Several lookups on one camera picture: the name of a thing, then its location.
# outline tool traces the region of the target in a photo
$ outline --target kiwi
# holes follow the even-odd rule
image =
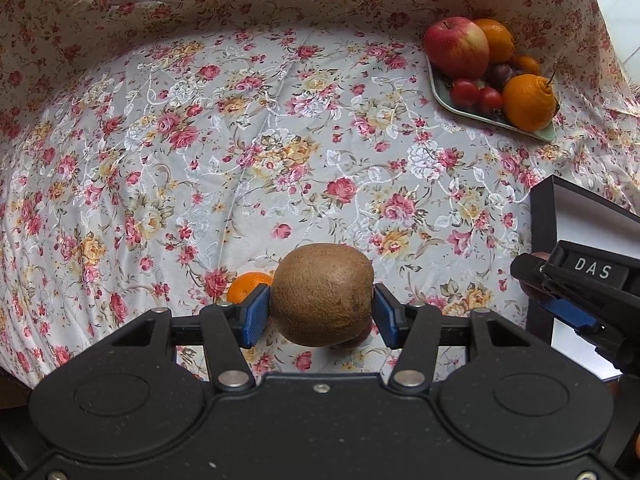
[[[291,251],[271,284],[271,319],[302,346],[328,346],[358,336],[371,316],[373,266],[360,251],[309,244]]]

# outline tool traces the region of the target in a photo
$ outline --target green plate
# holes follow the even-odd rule
[[[465,112],[464,110],[459,110],[451,103],[451,100],[449,99],[449,90],[447,90],[444,80],[441,79],[438,74],[434,73],[429,60],[427,60],[427,67],[429,69],[429,79],[431,80],[431,91],[433,91],[433,95],[436,97],[436,100],[450,112],[469,117],[471,119],[476,119],[478,121],[482,121],[483,123],[494,124],[495,126],[500,126],[501,128],[533,137],[535,139],[544,140],[545,142],[553,142],[556,139],[556,128],[553,121],[551,121],[541,130],[536,130],[535,132],[530,134],[529,132],[525,132],[524,130],[516,128],[515,126],[511,126],[509,123],[503,121],[494,121],[480,115]]]

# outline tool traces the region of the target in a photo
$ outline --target white tile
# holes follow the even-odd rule
[[[624,61],[640,46],[640,0],[598,0],[618,57]]]
[[[640,50],[625,61],[625,70],[632,81],[640,84]]]

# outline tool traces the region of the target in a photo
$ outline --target orange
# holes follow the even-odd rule
[[[474,20],[489,42],[489,63],[506,63],[513,56],[513,35],[500,22],[489,18]]]
[[[271,285],[273,277],[264,272],[246,272],[240,274],[226,292],[226,300],[231,303],[242,303],[242,300],[254,291],[261,283]]]
[[[531,56],[526,56],[525,54],[513,56],[509,60],[509,64],[514,68],[524,70],[527,74],[540,75],[540,63]]]
[[[533,133],[544,128],[556,113],[556,96],[546,77],[533,74],[509,79],[502,90],[502,110],[511,124]]]

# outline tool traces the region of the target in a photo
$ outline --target tomato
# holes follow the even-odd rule
[[[454,106],[469,108],[478,102],[480,91],[471,79],[455,79],[449,92]]]
[[[502,96],[495,88],[485,86],[479,94],[478,108],[483,115],[491,115],[502,110]]]

